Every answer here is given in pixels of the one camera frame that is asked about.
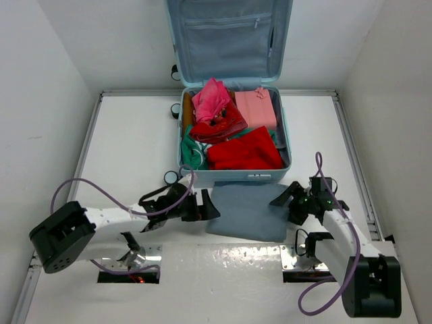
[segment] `pink ribbon bow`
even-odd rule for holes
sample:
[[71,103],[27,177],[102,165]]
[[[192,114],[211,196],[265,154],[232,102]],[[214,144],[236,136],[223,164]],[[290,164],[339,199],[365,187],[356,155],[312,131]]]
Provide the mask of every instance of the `pink ribbon bow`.
[[258,98],[265,98],[265,93],[264,93],[264,88],[262,86],[260,86],[259,88],[255,89],[255,92],[257,92],[256,96]]

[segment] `zipper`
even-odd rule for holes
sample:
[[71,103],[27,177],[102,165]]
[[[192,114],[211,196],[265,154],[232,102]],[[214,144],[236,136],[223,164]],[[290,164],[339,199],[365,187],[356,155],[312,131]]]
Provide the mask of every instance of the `zipper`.
[[271,18],[271,13],[260,13],[259,15],[234,17],[234,18],[217,18],[217,19],[188,19],[184,20],[185,26],[191,29],[205,29],[205,28],[229,28],[241,26],[254,26],[258,27],[258,23],[267,21]]
[[273,37],[274,36],[275,36],[275,28],[272,27],[271,35],[270,35],[270,41],[269,41],[269,57],[271,57],[271,54],[273,52]]

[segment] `suitcase lid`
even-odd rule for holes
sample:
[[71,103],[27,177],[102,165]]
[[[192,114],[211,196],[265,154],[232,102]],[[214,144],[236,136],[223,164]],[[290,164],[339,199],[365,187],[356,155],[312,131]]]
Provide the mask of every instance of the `suitcase lid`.
[[292,0],[165,0],[182,83],[240,88],[281,74]]

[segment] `pink towel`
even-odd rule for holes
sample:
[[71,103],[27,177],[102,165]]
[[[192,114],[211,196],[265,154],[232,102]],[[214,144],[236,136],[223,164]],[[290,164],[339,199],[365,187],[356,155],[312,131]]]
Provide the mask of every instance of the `pink towel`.
[[229,103],[230,95],[222,81],[211,78],[204,88],[192,98],[196,122],[209,122]]
[[260,87],[255,91],[236,92],[236,104],[248,128],[265,126],[269,130],[276,129],[275,111],[267,89]]

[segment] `green cloth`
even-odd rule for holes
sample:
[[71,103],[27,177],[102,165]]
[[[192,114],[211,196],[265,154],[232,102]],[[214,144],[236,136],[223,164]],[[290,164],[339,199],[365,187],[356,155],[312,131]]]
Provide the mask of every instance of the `green cloth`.
[[[240,137],[246,135],[247,133],[249,133],[249,132],[251,132],[253,130],[254,130],[254,128],[245,128],[240,133],[237,133],[236,135],[231,136],[229,139],[232,140],[232,139],[235,139],[235,138],[240,138]],[[277,139],[276,139],[276,132],[274,130],[269,130],[269,129],[267,129],[267,131],[269,132],[270,137],[273,140],[273,143],[275,143],[275,145],[276,145],[276,141],[277,141]]]
[[197,143],[190,137],[189,132],[192,125],[186,128],[182,141],[182,159],[183,164],[190,165],[193,170],[209,170],[207,163],[207,154],[205,148],[208,146],[205,143]]

